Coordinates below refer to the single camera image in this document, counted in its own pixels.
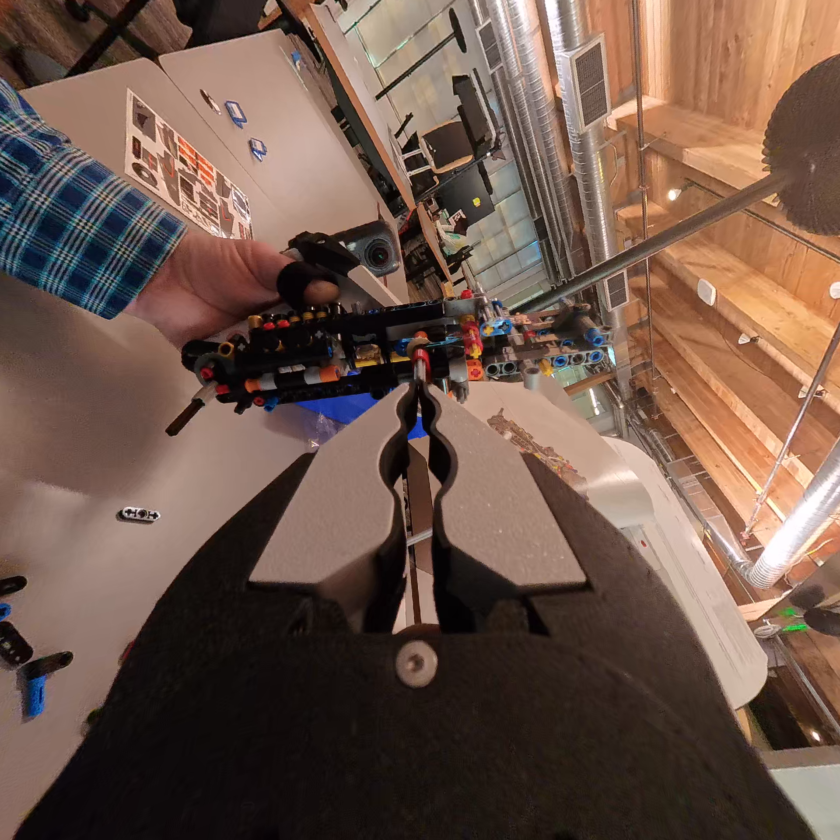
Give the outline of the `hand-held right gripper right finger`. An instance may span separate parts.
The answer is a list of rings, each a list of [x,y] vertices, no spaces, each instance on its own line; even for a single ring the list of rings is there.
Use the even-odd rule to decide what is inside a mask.
[[[523,454],[433,385],[422,387],[433,503],[434,603],[445,634],[499,602],[584,591],[586,575]]]

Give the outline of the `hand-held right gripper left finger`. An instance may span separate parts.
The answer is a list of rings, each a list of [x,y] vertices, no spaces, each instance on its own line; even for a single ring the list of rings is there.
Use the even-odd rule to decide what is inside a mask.
[[[352,628],[391,632],[406,581],[403,477],[414,387],[399,385],[313,457],[250,574],[335,602]]]

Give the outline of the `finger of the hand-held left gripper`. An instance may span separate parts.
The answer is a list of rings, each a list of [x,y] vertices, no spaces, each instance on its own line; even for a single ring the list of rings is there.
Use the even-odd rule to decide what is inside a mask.
[[[339,303],[343,308],[359,304],[361,308],[388,308],[408,304],[406,274],[403,267],[384,276],[374,276],[366,267],[354,267],[348,276],[337,270],[334,283],[340,289]]]

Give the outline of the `person's left forearm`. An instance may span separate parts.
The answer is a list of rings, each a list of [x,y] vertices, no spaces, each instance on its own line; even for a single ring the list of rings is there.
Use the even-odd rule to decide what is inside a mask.
[[[1,81],[3,275],[113,319],[186,232]]]

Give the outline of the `lego instruction book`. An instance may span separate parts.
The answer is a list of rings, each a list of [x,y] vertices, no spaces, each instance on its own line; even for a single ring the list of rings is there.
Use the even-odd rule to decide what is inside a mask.
[[[656,463],[619,437],[599,435],[552,382],[540,390],[476,382],[466,406],[487,422],[501,415],[495,428],[523,432],[528,452],[550,448],[562,458],[562,477],[622,532],[677,600],[730,707],[747,706],[767,679],[767,656]]]

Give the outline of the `lego sticker sheet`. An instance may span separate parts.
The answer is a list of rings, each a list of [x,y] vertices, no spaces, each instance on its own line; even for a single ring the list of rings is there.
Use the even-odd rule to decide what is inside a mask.
[[[130,89],[125,124],[127,176],[210,235],[253,239],[247,195]]]

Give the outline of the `person's left hand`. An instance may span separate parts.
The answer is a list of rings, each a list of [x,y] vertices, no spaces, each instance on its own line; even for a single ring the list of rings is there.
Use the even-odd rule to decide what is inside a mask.
[[[277,305],[278,276],[291,264],[259,242],[189,231],[124,313],[179,349]]]

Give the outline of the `blue plastic bin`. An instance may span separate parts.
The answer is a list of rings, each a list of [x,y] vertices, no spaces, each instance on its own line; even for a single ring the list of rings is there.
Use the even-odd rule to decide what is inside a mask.
[[[315,446],[327,443],[366,410],[367,403],[355,395],[300,402],[301,430]]]

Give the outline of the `black computer monitor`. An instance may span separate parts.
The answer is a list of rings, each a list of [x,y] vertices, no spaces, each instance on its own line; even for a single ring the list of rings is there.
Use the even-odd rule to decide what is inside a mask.
[[[501,130],[477,68],[467,75],[453,76],[452,88],[476,158],[493,154],[499,148]]]

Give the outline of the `black pole lamp round shade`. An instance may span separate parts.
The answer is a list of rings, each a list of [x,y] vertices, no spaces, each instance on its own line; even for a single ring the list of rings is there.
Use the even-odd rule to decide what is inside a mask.
[[[768,172],[764,178],[538,295],[515,312],[550,308],[771,195],[779,198],[787,221],[796,228],[838,236],[839,55],[807,70],[777,102],[764,132],[762,162]]]
[[[386,98],[395,88],[399,87],[405,80],[407,80],[413,73],[415,73],[424,64],[426,64],[429,60],[436,56],[447,45],[455,43],[461,54],[465,55],[467,53],[468,47],[466,43],[465,31],[459,21],[459,17],[454,6],[450,6],[448,8],[448,22],[450,26],[450,32],[448,33],[448,35],[443,37],[434,47],[432,47],[426,53],[420,56],[414,63],[412,63],[411,66],[406,68],[404,72],[392,79],[387,85],[383,87],[383,89],[378,91],[374,96],[374,100],[376,102],[379,102],[382,99]]]

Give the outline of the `white vent grille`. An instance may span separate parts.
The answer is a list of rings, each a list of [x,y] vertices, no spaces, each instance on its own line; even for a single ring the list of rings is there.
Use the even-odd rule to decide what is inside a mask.
[[[574,132],[583,134],[612,112],[603,33],[568,52],[574,104]]]

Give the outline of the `silver spiral air duct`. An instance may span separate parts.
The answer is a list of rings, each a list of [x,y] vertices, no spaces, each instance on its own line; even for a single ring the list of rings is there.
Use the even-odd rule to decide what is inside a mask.
[[[771,588],[798,561],[827,526],[839,504],[839,442],[825,458],[802,499],[784,520],[759,558],[741,572],[753,588]]]
[[[568,52],[595,36],[584,2],[488,2],[511,102],[509,131],[524,148],[561,287],[618,254],[604,122],[574,132]]]

